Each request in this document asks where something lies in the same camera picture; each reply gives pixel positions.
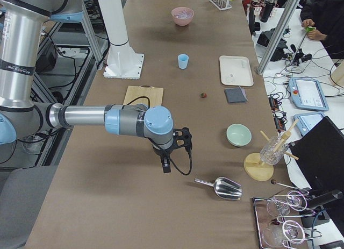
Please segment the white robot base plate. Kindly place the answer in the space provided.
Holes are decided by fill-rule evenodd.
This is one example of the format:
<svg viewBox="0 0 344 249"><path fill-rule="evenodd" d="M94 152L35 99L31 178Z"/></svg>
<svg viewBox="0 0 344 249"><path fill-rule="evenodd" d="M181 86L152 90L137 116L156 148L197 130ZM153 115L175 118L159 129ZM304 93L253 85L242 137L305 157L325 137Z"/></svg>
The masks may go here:
<svg viewBox="0 0 344 249"><path fill-rule="evenodd" d="M144 64L144 54L121 52L108 54L103 76L105 78L138 80Z"/></svg>

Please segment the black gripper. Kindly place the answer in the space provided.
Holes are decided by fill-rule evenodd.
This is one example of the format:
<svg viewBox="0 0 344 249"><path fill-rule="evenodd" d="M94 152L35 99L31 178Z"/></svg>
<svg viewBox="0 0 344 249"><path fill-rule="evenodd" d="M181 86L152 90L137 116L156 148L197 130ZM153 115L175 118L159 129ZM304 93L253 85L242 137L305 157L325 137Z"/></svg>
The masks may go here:
<svg viewBox="0 0 344 249"><path fill-rule="evenodd" d="M184 148L189 156L192 155L192 135L187 127L173 129L172 144L167 148L152 143L154 152L161 157L163 173L170 173L170 154L177 149Z"/></svg>

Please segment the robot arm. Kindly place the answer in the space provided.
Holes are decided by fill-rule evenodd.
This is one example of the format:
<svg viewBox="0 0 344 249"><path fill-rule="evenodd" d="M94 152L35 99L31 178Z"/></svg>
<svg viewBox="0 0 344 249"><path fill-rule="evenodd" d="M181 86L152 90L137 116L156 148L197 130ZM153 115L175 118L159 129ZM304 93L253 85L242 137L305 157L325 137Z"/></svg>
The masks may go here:
<svg viewBox="0 0 344 249"><path fill-rule="evenodd" d="M1 40L1 144L14 144L49 130L76 125L101 125L112 134L148 139L169 173L175 163L171 153L184 148L192 152L188 128L174 128L170 111L136 99L124 105L85 106L80 98L67 103L31 100L42 25L51 20L77 23L84 19L83 0L1 0L5 10Z"/></svg>

